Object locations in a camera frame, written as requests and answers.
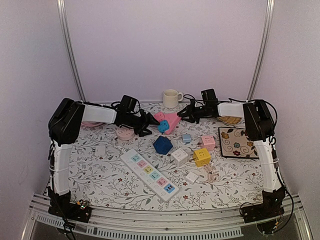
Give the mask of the pink wedge power socket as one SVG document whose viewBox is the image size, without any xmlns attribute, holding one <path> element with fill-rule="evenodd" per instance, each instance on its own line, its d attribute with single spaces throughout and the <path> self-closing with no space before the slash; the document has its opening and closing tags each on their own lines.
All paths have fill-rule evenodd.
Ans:
<svg viewBox="0 0 320 240">
<path fill-rule="evenodd" d="M 177 113 L 163 113 L 163 112 L 158 112 L 153 115 L 156 120 L 159 122 L 163 120 L 167 120 L 169 124 L 169 130 L 167 130 L 164 134 L 169 135 L 173 132 L 173 130 L 176 128 L 178 125 L 179 121 L 181 118 L 177 115 Z"/>
</svg>

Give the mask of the light blue cube plug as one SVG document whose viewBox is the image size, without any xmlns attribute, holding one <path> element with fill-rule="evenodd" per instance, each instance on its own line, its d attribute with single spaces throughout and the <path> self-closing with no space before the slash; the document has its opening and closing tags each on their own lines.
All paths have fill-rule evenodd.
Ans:
<svg viewBox="0 0 320 240">
<path fill-rule="evenodd" d="M 167 120 L 162 120 L 157 126 L 157 129 L 160 133 L 164 134 L 167 130 L 170 129 L 170 125 Z"/>
</svg>

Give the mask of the round pink socket base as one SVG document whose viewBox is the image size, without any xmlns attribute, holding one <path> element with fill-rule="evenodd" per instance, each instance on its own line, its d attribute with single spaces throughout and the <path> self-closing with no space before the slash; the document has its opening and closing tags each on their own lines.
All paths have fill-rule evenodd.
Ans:
<svg viewBox="0 0 320 240">
<path fill-rule="evenodd" d="M 135 136 L 135 132 L 131 128 L 121 127 L 115 130 L 117 137 L 122 141 L 129 141 Z"/>
</svg>

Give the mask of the pale blue cube plug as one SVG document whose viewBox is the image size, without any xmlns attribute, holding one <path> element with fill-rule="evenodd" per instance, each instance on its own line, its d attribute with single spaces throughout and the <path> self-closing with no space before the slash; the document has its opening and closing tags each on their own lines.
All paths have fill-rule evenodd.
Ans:
<svg viewBox="0 0 320 240">
<path fill-rule="evenodd" d="M 192 136 L 190 134 L 182 134 L 181 138 L 182 138 L 182 142 L 185 144 L 192 142 Z"/>
</svg>

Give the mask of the dark blue cube socket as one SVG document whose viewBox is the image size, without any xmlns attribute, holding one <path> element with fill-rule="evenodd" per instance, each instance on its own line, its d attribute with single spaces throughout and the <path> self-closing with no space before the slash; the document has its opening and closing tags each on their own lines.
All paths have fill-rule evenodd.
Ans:
<svg viewBox="0 0 320 240">
<path fill-rule="evenodd" d="M 158 154 L 166 155 L 173 148 L 171 141 L 164 136 L 159 136 L 152 144 Z"/>
</svg>

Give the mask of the pink cube socket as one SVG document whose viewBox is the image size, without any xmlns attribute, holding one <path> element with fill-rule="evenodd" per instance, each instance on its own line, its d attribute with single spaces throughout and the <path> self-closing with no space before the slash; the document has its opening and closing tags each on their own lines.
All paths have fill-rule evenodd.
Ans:
<svg viewBox="0 0 320 240">
<path fill-rule="evenodd" d="M 215 138 L 212 135 L 202 135 L 200 147 L 207 149 L 209 152 L 213 151 L 216 146 Z"/>
</svg>

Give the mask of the white tiger cube socket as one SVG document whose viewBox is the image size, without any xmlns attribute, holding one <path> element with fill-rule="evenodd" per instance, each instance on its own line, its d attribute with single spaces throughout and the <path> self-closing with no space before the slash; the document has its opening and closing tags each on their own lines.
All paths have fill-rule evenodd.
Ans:
<svg viewBox="0 0 320 240">
<path fill-rule="evenodd" d="M 171 154 L 171 158 L 173 159 L 173 163 L 176 167 L 180 167 L 181 165 L 183 165 L 188 160 L 188 157 L 189 155 L 182 148 L 175 150 Z"/>
</svg>

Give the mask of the yellow cube socket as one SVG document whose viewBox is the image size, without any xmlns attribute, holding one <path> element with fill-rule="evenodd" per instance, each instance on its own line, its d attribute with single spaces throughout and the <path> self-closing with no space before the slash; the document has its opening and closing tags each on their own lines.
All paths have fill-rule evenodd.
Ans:
<svg viewBox="0 0 320 240">
<path fill-rule="evenodd" d="M 199 168 L 206 165 L 211 160 L 211 155 L 206 148 L 197 149 L 193 152 L 193 160 L 195 165 Z"/>
</svg>

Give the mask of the white multicolour power strip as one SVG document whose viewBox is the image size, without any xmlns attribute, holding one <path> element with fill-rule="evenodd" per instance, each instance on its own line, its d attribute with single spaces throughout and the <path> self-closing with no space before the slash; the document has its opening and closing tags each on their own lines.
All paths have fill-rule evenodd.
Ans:
<svg viewBox="0 0 320 240">
<path fill-rule="evenodd" d="M 162 201 L 167 203 L 180 191 L 177 185 L 134 149 L 122 154 L 120 159 Z"/>
</svg>

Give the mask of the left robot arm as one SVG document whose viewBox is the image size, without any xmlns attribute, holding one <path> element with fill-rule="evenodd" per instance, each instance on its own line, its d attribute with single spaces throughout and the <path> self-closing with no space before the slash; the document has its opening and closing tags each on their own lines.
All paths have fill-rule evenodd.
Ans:
<svg viewBox="0 0 320 240">
<path fill-rule="evenodd" d="M 124 95 L 116 106 L 74 101 L 64 98 L 48 123 L 51 140 L 50 161 L 51 185 L 48 189 L 51 206 L 63 217 L 70 217 L 77 208 L 88 209 L 85 201 L 71 203 L 68 183 L 69 159 L 83 122 L 98 122 L 127 127 L 140 137 L 151 135 L 150 125 L 159 125 L 159 120 L 149 112 L 135 111 L 137 99 Z M 179 187 L 159 172 L 136 150 L 130 149 L 120 156 L 123 163 L 162 201 L 168 202 L 179 192 Z"/>
</svg>

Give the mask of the white ceramic mug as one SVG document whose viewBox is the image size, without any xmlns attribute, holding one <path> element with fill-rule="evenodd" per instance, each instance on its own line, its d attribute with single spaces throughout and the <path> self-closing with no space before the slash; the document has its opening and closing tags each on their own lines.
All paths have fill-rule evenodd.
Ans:
<svg viewBox="0 0 320 240">
<path fill-rule="evenodd" d="M 184 99 L 184 94 L 174 89 L 167 89 L 163 92 L 162 103 L 166 108 L 175 108 Z"/>
</svg>

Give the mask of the woven bamboo tray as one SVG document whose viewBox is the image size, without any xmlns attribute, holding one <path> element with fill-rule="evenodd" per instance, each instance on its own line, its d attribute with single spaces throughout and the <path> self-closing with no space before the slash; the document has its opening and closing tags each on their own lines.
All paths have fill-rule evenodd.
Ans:
<svg viewBox="0 0 320 240">
<path fill-rule="evenodd" d="M 234 116 L 220 116 L 217 119 L 229 125 L 237 125 L 242 121 L 241 117 Z"/>
</svg>

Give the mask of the aluminium corner post left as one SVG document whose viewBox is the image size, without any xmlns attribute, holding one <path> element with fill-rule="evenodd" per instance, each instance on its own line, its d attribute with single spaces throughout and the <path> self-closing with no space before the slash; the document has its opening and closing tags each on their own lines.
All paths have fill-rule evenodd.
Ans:
<svg viewBox="0 0 320 240">
<path fill-rule="evenodd" d="M 75 58 L 75 54 L 72 46 L 72 40 L 71 40 L 71 35 L 70 35 L 70 30 L 68 25 L 68 18 L 67 18 L 67 11 L 66 11 L 66 1 L 57 0 L 56 3 L 57 3 L 58 16 L 59 16 L 59 21 L 61 25 L 62 35 L 63 35 L 66 52 L 68 56 L 68 61 L 70 64 L 71 73 L 74 79 L 76 91 L 78 93 L 80 100 L 86 102 L 87 98 L 85 96 L 85 91 L 80 79 L 76 58 Z"/>
</svg>

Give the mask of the aluminium corner post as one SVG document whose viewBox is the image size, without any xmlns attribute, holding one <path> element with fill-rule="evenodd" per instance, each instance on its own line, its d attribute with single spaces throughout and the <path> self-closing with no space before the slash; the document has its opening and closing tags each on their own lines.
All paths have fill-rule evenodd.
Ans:
<svg viewBox="0 0 320 240">
<path fill-rule="evenodd" d="M 275 8 L 275 0 L 267 0 L 264 24 L 262 28 L 262 36 L 261 36 L 259 51 L 257 54 L 257 59 L 256 59 L 256 63 L 255 63 L 255 67 L 252 75 L 252 80 L 251 80 L 248 94 L 246 97 L 247 101 L 253 100 L 257 86 L 258 86 L 258 82 L 260 79 L 260 74 L 261 74 L 261 70 L 264 62 L 264 57 L 265 57 L 265 53 L 268 45 L 268 40 L 270 36 L 270 31 L 272 27 L 274 8 Z"/>
<path fill-rule="evenodd" d="M 68 61 L 70 64 L 71 73 L 74 79 L 76 91 L 78 93 L 80 100 L 86 102 L 87 98 L 85 96 L 85 91 L 80 79 L 76 58 L 75 58 L 75 54 L 72 46 L 72 40 L 71 40 L 71 35 L 70 35 L 70 30 L 68 25 L 68 18 L 67 18 L 67 11 L 66 11 L 66 1 L 57 0 L 56 3 L 57 3 L 58 16 L 59 16 L 59 21 L 61 25 L 62 35 L 63 35 L 66 52 L 68 56 Z"/>
</svg>

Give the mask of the aluminium corner post right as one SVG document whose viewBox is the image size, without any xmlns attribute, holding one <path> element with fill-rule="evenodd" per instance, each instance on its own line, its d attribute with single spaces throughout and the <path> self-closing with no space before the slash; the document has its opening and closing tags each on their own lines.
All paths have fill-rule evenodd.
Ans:
<svg viewBox="0 0 320 240">
<path fill-rule="evenodd" d="M 275 8 L 275 0 L 267 0 L 264 24 L 262 28 L 262 36 L 261 36 L 259 51 L 257 54 L 257 59 L 256 59 L 256 63 L 255 63 L 255 67 L 252 75 L 252 80 L 251 80 L 248 94 L 246 97 L 247 101 L 253 100 L 257 86 L 258 86 L 258 82 L 260 79 L 260 74 L 261 74 L 261 70 L 264 62 L 264 57 L 265 57 L 265 53 L 268 45 L 268 40 L 270 36 L 270 31 L 272 27 L 274 8 Z"/>
</svg>

